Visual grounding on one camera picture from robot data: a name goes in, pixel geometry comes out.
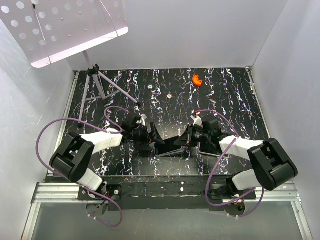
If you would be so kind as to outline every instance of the perforated white panel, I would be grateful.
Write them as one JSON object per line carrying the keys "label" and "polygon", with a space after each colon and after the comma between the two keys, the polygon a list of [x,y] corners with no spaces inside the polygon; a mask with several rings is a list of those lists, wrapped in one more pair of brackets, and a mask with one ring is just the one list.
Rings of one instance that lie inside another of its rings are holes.
{"label": "perforated white panel", "polygon": [[122,0],[1,0],[0,18],[35,68],[129,31]]}

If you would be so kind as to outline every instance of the orange toy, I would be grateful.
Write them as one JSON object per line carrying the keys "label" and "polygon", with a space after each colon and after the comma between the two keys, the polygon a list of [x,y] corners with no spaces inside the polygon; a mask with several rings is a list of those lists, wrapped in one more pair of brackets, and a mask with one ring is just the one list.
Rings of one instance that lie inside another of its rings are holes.
{"label": "orange toy", "polygon": [[196,85],[196,86],[198,86],[198,87],[201,87],[201,85],[202,85],[202,80],[200,80],[199,79],[199,75],[193,75],[193,77],[192,77],[192,82]]}

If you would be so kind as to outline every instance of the white enclosure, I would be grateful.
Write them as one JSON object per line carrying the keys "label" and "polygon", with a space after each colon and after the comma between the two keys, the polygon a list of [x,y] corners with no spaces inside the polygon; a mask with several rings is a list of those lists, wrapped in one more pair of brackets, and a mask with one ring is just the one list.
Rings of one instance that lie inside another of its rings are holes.
{"label": "white enclosure", "polygon": [[[35,146],[41,129],[63,116],[73,71],[66,60],[35,69],[0,20],[0,239],[20,239],[37,182],[47,170]],[[60,125],[51,127],[40,147],[47,162]]]}
{"label": "white enclosure", "polygon": [[[8,1],[0,0],[0,8]],[[91,62],[103,70],[253,66],[270,135],[298,168],[295,182],[302,207],[313,238],[320,239],[320,2],[125,0],[124,4],[128,33],[89,49]],[[36,157],[36,138],[48,122],[63,116],[72,70],[83,71],[88,65],[76,54],[35,69],[31,62],[42,58],[30,62],[1,20],[0,36],[0,239],[18,239],[36,183],[46,174]],[[42,140],[41,155],[47,161],[59,127],[53,126]]]}
{"label": "white enclosure", "polygon": [[313,238],[320,239],[320,2],[289,0],[253,66],[270,134],[296,164]]}
{"label": "white enclosure", "polygon": [[[129,32],[88,50],[101,69],[252,66],[287,0],[125,0]],[[85,59],[68,58],[73,70]]]}

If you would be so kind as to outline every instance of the speckled black surface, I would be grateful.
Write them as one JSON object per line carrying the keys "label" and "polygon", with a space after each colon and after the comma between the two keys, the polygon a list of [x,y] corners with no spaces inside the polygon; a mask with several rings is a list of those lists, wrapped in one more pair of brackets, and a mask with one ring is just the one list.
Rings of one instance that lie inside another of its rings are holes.
{"label": "speckled black surface", "polygon": [[[196,69],[147,69],[147,70],[109,70],[103,71],[121,88],[142,103],[136,107],[123,94],[116,94],[107,102],[101,99],[87,101],[83,120],[101,128],[108,128],[104,119],[105,106],[120,106],[131,112],[145,114],[147,123],[154,121],[163,139],[182,134],[191,114],[199,109],[214,109],[225,115],[238,133],[246,139],[264,140],[267,130],[244,68],[196,68]],[[199,75],[204,84],[192,84],[192,76]],[[78,118],[86,75],[79,74],[69,117]],[[106,94],[114,88],[103,81]],[[98,96],[98,90],[90,81],[87,98]],[[121,122],[124,112],[110,111],[111,119]],[[230,128],[222,121],[229,133]],[[76,123],[68,122],[65,132],[93,133],[95,130],[84,127],[78,129]],[[125,144],[92,156],[89,168],[99,175],[205,175],[217,162],[216,157],[202,156],[198,148],[193,148],[176,157],[155,157],[139,154],[132,144]],[[234,174],[251,168],[249,161],[231,157],[224,159],[216,174]]]}

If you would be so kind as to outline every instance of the metal tripod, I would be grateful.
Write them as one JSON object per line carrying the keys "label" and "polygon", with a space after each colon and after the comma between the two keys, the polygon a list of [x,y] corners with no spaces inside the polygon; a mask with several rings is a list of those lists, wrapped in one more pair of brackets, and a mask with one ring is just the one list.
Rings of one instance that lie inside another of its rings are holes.
{"label": "metal tripod", "polygon": [[[86,60],[86,62],[88,63],[89,69],[86,71],[86,81],[85,81],[85,85],[84,85],[84,91],[83,91],[83,96],[82,96],[82,102],[81,102],[81,109],[80,109],[80,115],[79,115],[79,120],[82,120],[83,114],[84,114],[84,109],[85,109],[85,103],[86,101],[89,100],[94,100],[94,99],[102,99],[105,100],[109,97],[112,97],[113,95],[117,94],[117,93],[122,93],[125,96],[127,96],[130,100],[132,100],[136,105],[140,106],[140,102],[138,102],[136,99],[134,99],[132,96],[130,96],[126,91],[124,91],[121,87],[119,87],[117,84],[115,84],[113,81],[111,81],[109,78],[107,78],[104,74],[102,74],[100,72],[99,66],[96,65],[92,65],[88,56],[87,51],[83,52],[84,58]],[[89,86],[89,82],[90,79],[93,78],[93,81],[99,91],[100,96],[96,96],[96,97],[91,97],[91,98],[87,98],[87,93],[88,93],[88,86]],[[112,86],[114,86],[117,91],[109,94],[106,96],[104,88],[102,86],[102,83],[100,82],[100,78],[103,78],[104,80],[106,80],[109,84],[111,84]]]}

